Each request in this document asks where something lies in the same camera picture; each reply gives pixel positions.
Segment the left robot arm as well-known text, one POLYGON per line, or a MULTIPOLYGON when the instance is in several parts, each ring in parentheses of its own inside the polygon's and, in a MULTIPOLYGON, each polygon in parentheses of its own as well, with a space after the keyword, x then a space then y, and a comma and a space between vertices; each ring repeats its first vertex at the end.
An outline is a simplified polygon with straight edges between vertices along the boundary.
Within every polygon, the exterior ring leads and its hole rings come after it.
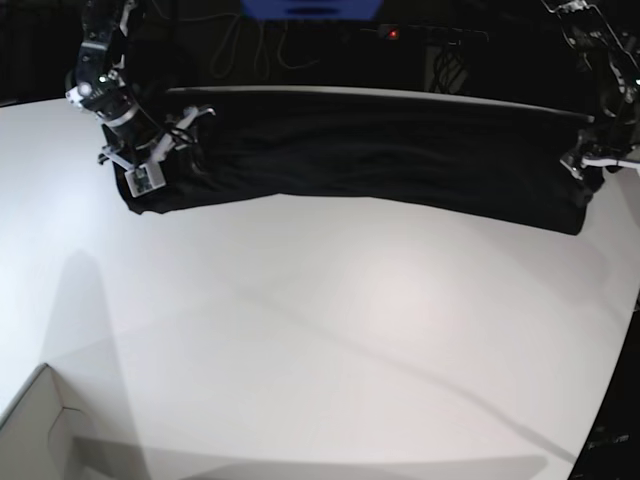
POLYGON ((604 173, 639 170, 639 50, 618 33, 595 1, 545 1, 561 24, 566 43, 594 76, 600 114, 578 131, 560 163, 591 197, 604 173))

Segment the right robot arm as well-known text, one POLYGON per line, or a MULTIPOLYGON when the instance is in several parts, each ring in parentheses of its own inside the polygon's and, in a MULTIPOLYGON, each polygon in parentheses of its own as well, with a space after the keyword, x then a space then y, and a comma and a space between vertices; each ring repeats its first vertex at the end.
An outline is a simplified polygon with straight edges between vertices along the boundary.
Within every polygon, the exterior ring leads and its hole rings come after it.
POLYGON ((175 149, 198 144, 196 120, 211 108, 190 108, 176 121, 161 120, 139 101, 126 69, 128 37, 144 20, 142 1, 88 1, 81 14, 83 38, 69 73, 67 100, 95 116, 106 130, 107 145, 98 161, 126 171, 162 162, 175 149))

